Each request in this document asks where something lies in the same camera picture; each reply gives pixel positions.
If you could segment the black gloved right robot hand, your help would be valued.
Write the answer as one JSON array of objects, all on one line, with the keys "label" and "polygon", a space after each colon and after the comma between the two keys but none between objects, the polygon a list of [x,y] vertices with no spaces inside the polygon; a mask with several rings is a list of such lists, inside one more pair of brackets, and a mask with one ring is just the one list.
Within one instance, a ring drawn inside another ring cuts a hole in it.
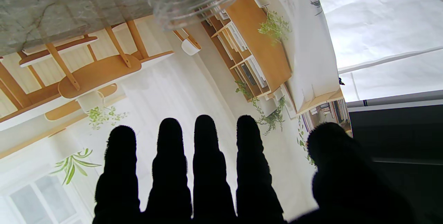
[{"label": "black gloved right robot hand", "polygon": [[107,143],[104,172],[96,186],[94,224],[415,224],[411,205],[381,174],[364,149],[337,123],[323,123],[308,136],[317,166],[312,194],[318,208],[287,221],[272,187],[261,133],[249,115],[237,120],[237,191],[233,201],[226,160],[215,123],[195,121],[193,192],[187,186],[182,129],[174,118],[159,127],[153,184],[140,211],[136,176],[136,136],[114,128]]}]

